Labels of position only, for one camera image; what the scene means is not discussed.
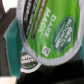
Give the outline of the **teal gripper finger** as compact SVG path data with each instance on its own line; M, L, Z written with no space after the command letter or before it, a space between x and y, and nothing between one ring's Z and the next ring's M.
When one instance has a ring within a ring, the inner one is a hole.
M12 75L19 75L21 69L22 41L18 21L14 20L7 33L7 54L10 72Z

